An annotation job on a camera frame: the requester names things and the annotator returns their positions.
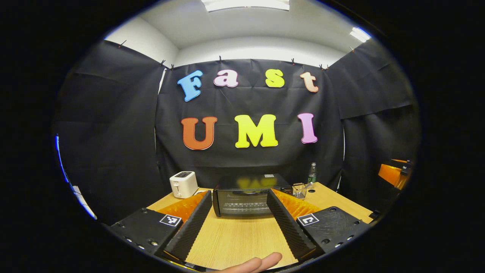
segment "pink letter i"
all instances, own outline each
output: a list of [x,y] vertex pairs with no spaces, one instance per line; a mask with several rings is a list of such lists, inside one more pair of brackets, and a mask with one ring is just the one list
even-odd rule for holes
[[302,143],[317,142],[318,138],[313,133],[313,124],[311,123],[311,119],[313,118],[313,114],[302,113],[302,114],[298,115],[298,118],[301,120],[302,126],[303,126]]

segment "blue letter f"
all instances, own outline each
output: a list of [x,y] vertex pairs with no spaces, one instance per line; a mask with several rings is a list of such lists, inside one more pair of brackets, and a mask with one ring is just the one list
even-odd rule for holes
[[190,73],[189,75],[181,78],[177,84],[181,85],[182,86],[182,89],[185,93],[185,101],[188,102],[190,101],[191,99],[197,97],[198,95],[200,95],[200,90],[196,90],[195,89],[195,86],[196,87],[201,87],[202,83],[200,82],[200,79],[197,78],[197,77],[200,77],[202,76],[202,71],[200,70],[196,70],[192,73]]

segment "toaster oven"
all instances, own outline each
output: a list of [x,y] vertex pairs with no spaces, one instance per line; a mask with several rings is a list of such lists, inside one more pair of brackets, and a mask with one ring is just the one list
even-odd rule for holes
[[252,216],[271,214],[266,204],[269,189],[293,194],[292,187],[279,174],[225,176],[212,192],[217,216]]

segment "wooden table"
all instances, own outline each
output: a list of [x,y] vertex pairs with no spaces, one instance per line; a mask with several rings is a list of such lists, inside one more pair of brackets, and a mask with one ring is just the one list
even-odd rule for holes
[[[307,192],[305,201],[308,203],[321,209],[336,206],[365,223],[372,221],[369,217],[372,213],[370,210],[320,183],[315,183],[314,189],[313,193]],[[170,193],[147,208],[156,211],[180,200],[182,199]],[[211,208],[186,262],[221,270],[254,257],[264,258],[272,252],[280,252],[283,255],[281,261],[272,268],[298,262],[272,215],[245,218],[217,217]]]

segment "human hand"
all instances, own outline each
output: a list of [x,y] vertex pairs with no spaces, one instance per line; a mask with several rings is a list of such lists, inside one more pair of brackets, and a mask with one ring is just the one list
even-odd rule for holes
[[252,258],[251,260],[242,263],[240,265],[235,265],[215,271],[218,273],[258,273],[264,271],[268,268],[275,266],[283,256],[279,252],[273,252],[263,259],[258,257]]

